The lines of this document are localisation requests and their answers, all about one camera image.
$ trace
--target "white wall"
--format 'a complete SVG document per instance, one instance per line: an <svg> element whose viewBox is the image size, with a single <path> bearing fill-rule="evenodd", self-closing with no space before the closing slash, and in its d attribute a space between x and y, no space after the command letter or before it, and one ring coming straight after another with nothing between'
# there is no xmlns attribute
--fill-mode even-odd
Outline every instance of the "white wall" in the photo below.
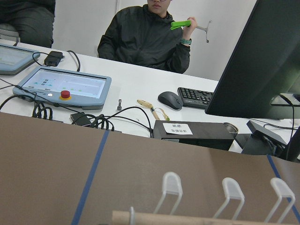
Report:
<svg viewBox="0 0 300 225"><path fill-rule="evenodd" d="M117 6L146 4L146 0L57 0L53 48L97 56L97 46ZM174 0L169 13L176 21L195 16L205 32L192 35L191 61L185 74L219 80L252 11L255 0Z"/></svg>

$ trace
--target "person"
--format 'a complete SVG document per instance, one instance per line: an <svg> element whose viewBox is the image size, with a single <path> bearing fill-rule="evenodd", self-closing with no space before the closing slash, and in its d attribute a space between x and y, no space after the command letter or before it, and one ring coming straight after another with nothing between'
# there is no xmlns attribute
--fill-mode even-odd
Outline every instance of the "person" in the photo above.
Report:
<svg viewBox="0 0 300 225"><path fill-rule="evenodd" d="M189 66L189 41L197 26L171 30L173 17L167 11L171 0L147 0L127 7L112 19L98 46L100 58L183 74Z"/></svg>
<svg viewBox="0 0 300 225"><path fill-rule="evenodd" d="M0 0L0 23L12 25L23 43L51 48L55 0Z"/></svg>

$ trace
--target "red button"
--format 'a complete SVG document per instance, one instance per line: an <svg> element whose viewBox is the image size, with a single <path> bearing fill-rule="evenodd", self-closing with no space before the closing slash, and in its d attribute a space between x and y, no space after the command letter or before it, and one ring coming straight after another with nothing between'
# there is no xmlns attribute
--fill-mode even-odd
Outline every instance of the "red button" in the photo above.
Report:
<svg viewBox="0 0 300 225"><path fill-rule="evenodd" d="M70 97L70 91L68 90L63 90L61 93L60 93L60 96L62 98L69 98Z"/></svg>

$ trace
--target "blue stripe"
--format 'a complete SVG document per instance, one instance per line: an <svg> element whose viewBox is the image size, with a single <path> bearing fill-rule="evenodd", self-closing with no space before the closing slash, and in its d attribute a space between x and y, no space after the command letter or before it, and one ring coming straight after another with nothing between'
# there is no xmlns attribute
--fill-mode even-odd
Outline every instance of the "blue stripe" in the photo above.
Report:
<svg viewBox="0 0 300 225"><path fill-rule="evenodd" d="M272 169L273 169L273 171L275 173L275 176L277 178L281 179L280 174L279 174L279 172L278 172L278 170L277 170L277 168L275 166L275 163L274 163L272 157L270 155L267 155L267 157L268 157L269 163L270 163L270 165L271 165L271 167L272 167ZM298 212L298 210L297 210L297 208L296 208L295 205L292 206L292 211L294 212L294 214L295 214L295 216L296 216L296 218L298 220L298 223L300 224L300 214L299 214L299 212Z"/></svg>
<svg viewBox="0 0 300 225"><path fill-rule="evenodd" d="M90 191L90 187L92 185L92 182L93 182L96 170L97 170L97 166L99 164L99 161L100 161L100 158L101 158L101 154L103 152L103 148L105 146L105 143L106 143L106 140L107 140L107 137L108 137L108 133L109 133L109 131L106 130L105 133L104 133L104 135L103 135L103 137L102 137L100 146L99 146L98 151L96 153L93 165L92 165L92 167L90 169L90 173L89 173L88 179L87 179L87 181L85 183L85 186L84 186L84 189L82 191L82 194L81 194L79 203L77 205L77 209L76 209L76 212L74 214L74 217L73 217L71 225L77 225L79 223L81 214L83 212L84 204L85 204L86 199L88 197L88 194L89 194L89 191Z"/></svg>

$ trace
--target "white table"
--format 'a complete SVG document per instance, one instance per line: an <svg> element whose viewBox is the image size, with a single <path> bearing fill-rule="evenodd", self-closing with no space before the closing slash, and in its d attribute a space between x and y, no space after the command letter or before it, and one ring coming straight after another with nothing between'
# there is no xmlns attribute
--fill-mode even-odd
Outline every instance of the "white table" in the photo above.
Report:
<svg viewBox="0 0 300 225"><path fill-rule="evenodd" d="M0 43L12 45L13 42L0 39ZM23 43L18 44L19 47L29 48L38 50L41 52L49 53L53 49L43 48L34 45L27 45ZM77 70L77 61L72 53L63 52L65 59L60 62L58 68L67 69L67 70ZM43 64L46 55L41 54L38 59L38 62ZM198 121L198 122L229 122L234 124L238 129L239 133L251 133L246 123L248 119L242 118L229 118L229 117L220 117L212 116L205 114L203 109L195 109L183 107L180 111L175 111L170 107L160 103L158 101L158 95L164 91L172 91L177 93L178 87L187 87L197 90L205 90L213 92L217 81L203 79L199 77L193 77L189 75L182 75L177 73L172 73L168 71L162 71L157 69L151 69L147 67L140 67L126 63L115 62L111 60L104 60L100 58L95 58L91 56L85 56L78 54L78 57L81 62L81 72L105 75L112 78L112 84L105 102L105 105L102 110L86 110L86 113L99 115L104 114L105 116L113 115L117 111L118 100L122 99L122 109L125 109L130 106L140 106L136 100L142 99L147 102L150 102L157 108L163 108L166 114L170 117L171 120L177 121ZM1 79L4 79L12 84L18 84L27 74L29 74L38 64L34 63L28 68L23 70L17 75L0 75ZM6 83L0 81L0 88L7 86ZM0 102L2 103L5 99L12 95L12 87L5 88L0 90ZM64 123L70 124L72 121L70 119L70 114L74 113L63 108L53 109L53 119L63 121ZM10 100L2 108L2 112L31 116L33 110L33 103L28 103L27 101L14 98ZM144 109L150 119L151 127L153 128L155 119L149 109ZM160 118L163 119L160 111L157 111ZM130 109L119 114L123 117L128 117L133 120L136 120L146 126L148 126L148 121L142 111L138 109ZM265 122L273 123L279 126L291 126L290 120L266 120ZM138 124L130 122L123 119L111 119L111 122L114 124L115 129L119 130L126 134L139 135L149 137L150 134L148 130L141 127ZM289 142L290 130L276 129L268 127L270 130L282 136L282 138ZM241 152L241 148L234 141L230 151Z"/></svg>

